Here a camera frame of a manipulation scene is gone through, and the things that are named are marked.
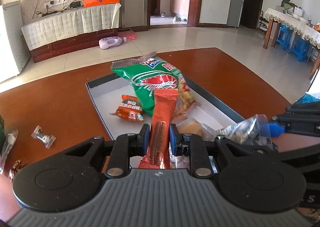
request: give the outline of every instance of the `blue plastic stool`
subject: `blue plastic stool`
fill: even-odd
[[[289,53],[294,52],[298,56],[299,62],[302,60],[306,62],[308,58],[309,47],[310,43],[297,35],[292,43]]]
[[[277,37],[277,42],[281,44],[283,50],[288,50],[291,41],[292,30],[290,30],[286,25],[282,25],[279,28],[279,33]]]

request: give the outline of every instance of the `sneaker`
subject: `sneaker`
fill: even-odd
[[[181,21],[181,18],[180,18],[179,16],[175,16],[175,17],[173,18],[173,21]]]

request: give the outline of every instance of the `wooden table leg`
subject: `wooden table leg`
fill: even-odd
[[[319,66],[320,66],[320,50],[318,50],[317,59],[316,59],[315,63],[313,64],[313,67],[311,69],[310,80],[312,79],[312,77],[315,74],[315,72],[317,71],[317,69],[319,69]]]
[[[266,38],[265,38],[264,44],[263,44],[264,49],[267,49],[267,47],[268,47],[270,35],[271,35],[271,30],[272,30],[272,25],[273,25],[273,19],[271,19],[268,23],[268,31],[267,31]]]
[[[273,36],[273,40],[272,40],[272,44],[271,44],[272,47],[275,47],[275,45],[276,45],[279,29],[280,29],[280,23],[277,22],[276,32],[275,32],[275,35]]]

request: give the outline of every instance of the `tiled floor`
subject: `tiled floor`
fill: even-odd
[[[165,24],[187,24],[187,21],[173,21],[173,17],[160,17],[160,16],[152,16],[150,18],[150,25],[165,25]]]
[[[311,63],[299,63],[294,54],[289,55],[279,45],[263,49],[263,35],[255,30],[183,27],[152,29],[137,35],[136,40],[106,50],[84,49],[36,64],[31,60],[20,75],[0,84],[0,92],[53,74],[139,56],[151,50],[168,52],[210,47],[217,47],[241,62],[290,102],[300,98],[309,86]]]

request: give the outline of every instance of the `wall outlet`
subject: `wall outlet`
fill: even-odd
[[[60,5],[60,4],[64,4],[64,3],[67,3],[68,0],[53,0],[53,1],[48,1],[44,4],[44,8],[45,9],[48,9],[48,8],[51,8],[53,6],[57,6],[57,5]]]

